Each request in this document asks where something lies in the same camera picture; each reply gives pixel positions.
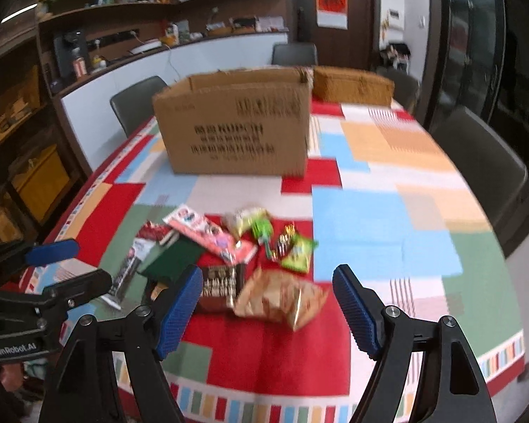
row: cardboard box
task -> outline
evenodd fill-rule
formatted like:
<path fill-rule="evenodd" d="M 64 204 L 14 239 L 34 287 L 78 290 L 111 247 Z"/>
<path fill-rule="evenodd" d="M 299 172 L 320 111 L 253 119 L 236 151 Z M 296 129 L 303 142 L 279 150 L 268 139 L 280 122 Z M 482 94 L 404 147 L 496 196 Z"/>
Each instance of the cardboard box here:
<path fill-rule="evenodd" d="M 153 98 L 175 173 L 303 176 L 311 86 L 293 68 L 182 79 Z"/>

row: door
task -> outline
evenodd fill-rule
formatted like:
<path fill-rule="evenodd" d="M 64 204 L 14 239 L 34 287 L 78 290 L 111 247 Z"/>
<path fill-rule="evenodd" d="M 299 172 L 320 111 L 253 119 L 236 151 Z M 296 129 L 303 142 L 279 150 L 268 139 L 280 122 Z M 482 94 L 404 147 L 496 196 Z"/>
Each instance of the door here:
<path fill-rule="evenodd" d="M 316 0 L 294 0 L 299 42 L 317 47 L 320 65 L 370 69 L 373 0 L 347 0 L 347 29 L 317 26 Z"/>
<path fill-rule="evenodd" d="M 466 106 L 489 122 L 505 47 L 504 0 L 443 0 L 447 56 L 431 126 Z"/>

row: dark gray chair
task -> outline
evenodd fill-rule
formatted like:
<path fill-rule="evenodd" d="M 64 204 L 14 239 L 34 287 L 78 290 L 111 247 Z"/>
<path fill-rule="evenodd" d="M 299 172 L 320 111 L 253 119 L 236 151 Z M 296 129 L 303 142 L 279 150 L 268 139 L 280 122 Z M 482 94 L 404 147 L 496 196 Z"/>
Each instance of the dark gray chair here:
<path fill-rule="evenodd" d="M 419 81 L 401 70 L 383 66 L 377 67 L 376 74 L 394 82 L 394 100 L 409 114 L 413 114 L 420 93 Z"/>
<path fill-rule="evenodd" d="M 527 179 L 525 164 L 496 132 L 463 106 L 455 108 L 432 137 L 464 176 L 490 223 L 497 224 Z"/>
<path fill-rule="evenodd" d="M 272 48 L 272 64 L 280 66 L 317 65 L 314 43 L 276 43 Z"/>
<path fill-rule="evenodd" d="M 166 83 L 159 76 L 151 76 L 118 92 L 110 99 L 111 108 L 122 124 L 126 136 L 130 136 L 154 114 L 153 95 L 165 87 Z"/>

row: green snack package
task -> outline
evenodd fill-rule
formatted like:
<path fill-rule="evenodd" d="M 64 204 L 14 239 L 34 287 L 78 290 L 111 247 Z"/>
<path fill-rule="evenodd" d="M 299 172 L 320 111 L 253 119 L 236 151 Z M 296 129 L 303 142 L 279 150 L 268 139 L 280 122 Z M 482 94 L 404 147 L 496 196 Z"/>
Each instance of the green snack package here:
<path fill-rule="evenodd" d="M 273 234 L 272 224 L 268 217 L 262 216 L 253 221 L 251 226 L 253 237 L 258 241 L 259 245 L 268 242 Z"/>
<path fill-rule="evenodd" d="M 315 240 L 295 234 L 294 245 L 288 255 L 280 261 L 280 265 L 307 274 L 310 271 L 311 255 L 317 245 Z"/>

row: table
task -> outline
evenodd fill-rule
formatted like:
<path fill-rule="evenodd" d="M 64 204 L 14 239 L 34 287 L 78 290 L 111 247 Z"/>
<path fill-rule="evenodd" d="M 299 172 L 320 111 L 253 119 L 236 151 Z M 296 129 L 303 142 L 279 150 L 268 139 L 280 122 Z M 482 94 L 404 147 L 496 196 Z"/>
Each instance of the table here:
<path fill-rule="evenodd" d="M 175 175 L 155 119 L 117 150 L 88 181 L 51 239 L 73 237 L 77 259 L 27 272 L 40 292 L 95 267 L 114 275 L 136 231 L 187 203 L 211 218 L 261 204 L 275 227 L 293 221 L 319 241 L 308 275 L 328 288 L 347 263 L 385 304 L 416 318 L 459 321 L 493 395 L 523 370 L 517 299 L 498 241 L 454 165 L 418 123 L 392 109 L 314 101 L 310 159 L 302 179 Z M 149 255 L 147 265 L 160 250 Z M 256 261 L 265 264 L 262 253 Z M 204 255 L 200 265 L 219 260 Z M 136 275 L 123 313 L 102 301 L 70 312 L 119 318 L 140 303 Z M 118 382 L 131 393 L 121 354 Z M 407 421 L 421 354 L 412 355 L 396 421 Z M 350 336 L 331 294 L 322 312 L 296 333 L 223 315 L 195 315 L 177 352 L 162 363 L 187 418 L 227 423 L 346 423 L 373 368 Z"/>

